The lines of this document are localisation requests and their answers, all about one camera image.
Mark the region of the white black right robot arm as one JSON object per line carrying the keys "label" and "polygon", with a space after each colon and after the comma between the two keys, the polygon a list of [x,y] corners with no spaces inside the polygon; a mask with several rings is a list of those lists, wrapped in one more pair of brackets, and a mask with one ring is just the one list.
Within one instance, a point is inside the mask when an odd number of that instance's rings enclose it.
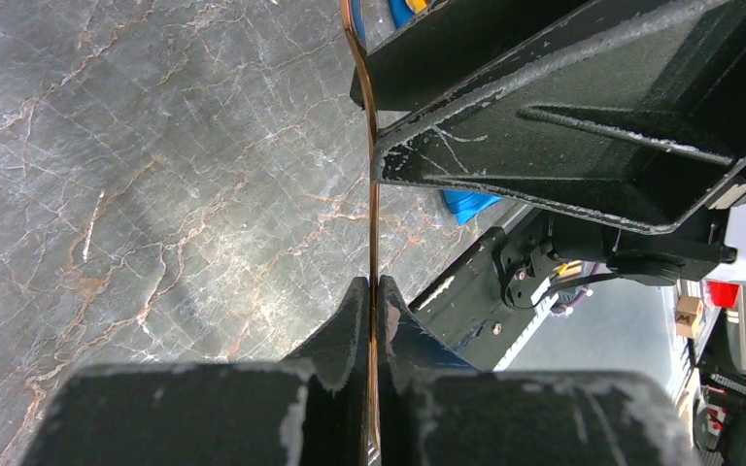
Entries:
{"label": "white black right robot arm", "polygon": [[746,202],[746,1],[435,1],[373,50],[340,5],[370,178],[533,209],[505,304],[572,260],[648,285],[733,263]]}

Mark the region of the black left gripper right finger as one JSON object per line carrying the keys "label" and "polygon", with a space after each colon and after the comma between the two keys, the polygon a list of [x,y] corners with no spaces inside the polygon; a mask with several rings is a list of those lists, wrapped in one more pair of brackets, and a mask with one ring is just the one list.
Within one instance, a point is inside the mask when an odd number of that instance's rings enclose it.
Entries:
{"label": "black left gripper right finger", "polygon": [[627,371],[483,372],[431,335],[392,277],[378,284],[385,465],[696,465],[677,410]]}

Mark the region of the blue cloth napkin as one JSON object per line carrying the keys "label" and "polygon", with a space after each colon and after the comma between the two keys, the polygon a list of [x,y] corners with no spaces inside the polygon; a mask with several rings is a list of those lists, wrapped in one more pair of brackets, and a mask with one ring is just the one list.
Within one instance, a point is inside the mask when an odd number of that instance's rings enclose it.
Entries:
{"label": "blue cloth napkin", "polygon": [[[349,4],[352,28],[360,41],[361,49],[366,51],[361,2],[350,1]],[[426,10],[433,2],[427,0],[389,0],[386,1],[386,4],[392,24],[396,29],[399,29],[418,13]],[[456,218],[459,225],[466,224],[483,210],[500,201],[497,196],[472,191],[443,190],[442,193],[449,213]]]}

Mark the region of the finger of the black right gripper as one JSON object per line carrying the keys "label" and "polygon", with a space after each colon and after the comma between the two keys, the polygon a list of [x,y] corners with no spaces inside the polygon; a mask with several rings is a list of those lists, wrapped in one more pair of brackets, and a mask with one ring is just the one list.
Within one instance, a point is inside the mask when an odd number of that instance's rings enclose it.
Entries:
{"label": "finger of the black right gripper", "polygon": [[435,1],[367,56],[379,110],[412,112],[595,1]]}
{"label": "finger of the black right gripper", "polygon": [[401,112],[382,183],[487,192],[647,235],[746,183],[746,1],[595,1]]}

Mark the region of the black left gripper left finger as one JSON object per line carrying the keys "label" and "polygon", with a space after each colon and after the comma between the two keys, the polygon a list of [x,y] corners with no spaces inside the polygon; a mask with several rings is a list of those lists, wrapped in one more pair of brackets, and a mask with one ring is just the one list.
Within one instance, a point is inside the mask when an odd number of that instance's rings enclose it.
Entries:
{"label": "black left gripper left finger", "polygon": [[363,465],[368,281],[278,361],[94,365],[62,386],[26,465]]}

